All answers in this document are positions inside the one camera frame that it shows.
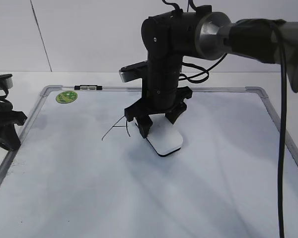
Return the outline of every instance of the black clamp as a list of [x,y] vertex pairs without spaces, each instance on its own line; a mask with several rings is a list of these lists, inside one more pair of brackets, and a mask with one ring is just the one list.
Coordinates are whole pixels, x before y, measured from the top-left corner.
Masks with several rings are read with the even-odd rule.
[[184,99],[190,99],[192,97],[192,90],[189,87],[177,89],[174,103],[172,107],[167,110],[155,110],[148,105],[146,101],[146,90],[144,89],[144,82],[146,81],[148,72],[147,62],[144,61],[139,64],[124,67],[120,72],[129,76],[129,80],[126,81],[131,81],[136,78],[142,78],[143,80],[142,97],[131,106],[125,108],[125,117],[127,121],[131,122],[134,118],[136,119],[139,132],[143,138],[147,138],[149,130],[153,124],[149,115],[165,114],[166,118],[174,124],[178,117],[186,111],[187,105],[184,103]]
[[0,89],[5,95],[0,96],[0,147],[5,150],[17,150],[20,148],[20,139],[17,136],[14,124],[24,125],[27,117],[23,112],[12,110],[12,103],[6,100],[8,88],[5,80],[12,77],[12,74],[0,75]]

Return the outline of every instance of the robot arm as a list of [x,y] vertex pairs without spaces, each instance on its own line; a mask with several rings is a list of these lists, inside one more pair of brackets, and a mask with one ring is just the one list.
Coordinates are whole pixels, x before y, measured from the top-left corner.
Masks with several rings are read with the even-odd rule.
[[[286,52],[288,78],[298,92],[298,22],[276,20]],[[210,5],[195,12],[174,11],[149,17],[142,25],[142,39],[148,61],[120,70],[123,81],[143,79],[142,98],[125,109],[128,121],[136,118],[143,138],[152,125],[149,115],[165,114],[174,123],[186,110],[183,102],[192,96],[188,88],[178,88],[184,56],[217,60],[224,54],[252,58],[263,63],[280,63],[277,37],[263,19],[245,19],[231,23]]]

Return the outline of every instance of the whiteboard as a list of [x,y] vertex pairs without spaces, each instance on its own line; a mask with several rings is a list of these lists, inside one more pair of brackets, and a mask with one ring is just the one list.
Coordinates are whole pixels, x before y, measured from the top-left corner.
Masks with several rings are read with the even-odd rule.
[[[141,25],[172,11],[161,0],[32,0],[53,71],[117,72],[147,59]],[[186,10],[187,0],[170,0]],[[298,21],[298,0],[195,0],[232,22],[245,18]],[[205,68],[213,61],[187,59]],[[228,56],[215,72],[279,72],[280,66]]]
[[[161,158],[135,126],[140,92],[51,92],[0,187],[0,237],[277,237],[279,133],[255,93],[194,92]],[[298,167],[287,150],[285,230],[298,238]]]

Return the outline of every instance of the black cable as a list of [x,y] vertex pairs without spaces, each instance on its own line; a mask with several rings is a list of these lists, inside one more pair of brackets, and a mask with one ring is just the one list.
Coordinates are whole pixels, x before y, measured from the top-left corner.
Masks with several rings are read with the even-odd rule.
[[281,123],[279,137],[279,156],[278,156],[278,172],[277,172],[277,194],[278,194],[278,223],[279,237],[285,238],[284,232],[284,209],[283,209],[283,175],[284,175],[284,160],[285,160],[285,142],[286,142],[286,124],[287,124],[287,65],[286,51],[283,35],[280,32],[278,25],[271,20],[258,19],[259,22],[269,25],[276,35],[279,57],[281,61]]
[[[214,65],[212,65],[208,69],[205,69],[205,68],[203,68],[201,66],[197,66],[197,65],[192,64],[192,63],[185,63],[185,62],[183,62],[182,63],[183,66],[190,67],[190,68],[195,68],[195,69],[198,69],[198,70],[200,70],[202,72],[201,73],[198,73],[198,74],[195,74],[193,76],[190,76],[190,77],[188,77],[184,73],[181,73],[180,74],[180,77],[183,77],[183,78],[180,78],[179,81],[188,80],[190,83],[194,83],[194,84],[203,83],[203,82],[207,81],[209,79],[209,77],[210,77],[210,71],[212,69],[214,69],[216,66],[218,66],[225,59],[226,56],[227,56],[227,54],[224,54]],[[207,74],[207,76],[204,77],[203,79],[200,79],[200,80],[192,80],[192,78],[199,77],[199,76],[201,76],[203,74]]]
[[164,4],[166,4],[166,5],[171,5],[171,6],[173,6],[174,9],[175,9],[176,11],[180,11],[180,10],[181,10],[180,7],[179,7],[179,5],[176,4],[175,2],[166,2],[166,0],[162,0],[162,2],[163,2]]
[[188,0],[188,2],[189,2],[189,5],[190,5],[190,7],[193,9],[193,10],[197,10],[197,7],[194,5],[194,2],[193,2],[193,0]]

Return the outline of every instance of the white tabletop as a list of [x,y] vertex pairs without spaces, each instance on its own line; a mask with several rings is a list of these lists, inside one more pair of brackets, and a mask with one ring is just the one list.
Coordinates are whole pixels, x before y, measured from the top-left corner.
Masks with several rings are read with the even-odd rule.
[[[14,110],[29,115],[39,93],[46,85],[74,86],[98,84],[103,86],[141,86],[140,80],[123,84],[118,73],[73,73],[73,72],[12,72],[13,88],[8,100]],[[273,106],[280,114],[280,74],[279,73],[211,73],[210,79],[200,85],[181,82],[191,87],[246,87],[259,86],[268,94]],[[288,93],[288,131],[298,147],[298,94]],[[0,148],[0,163],[6,151]]]

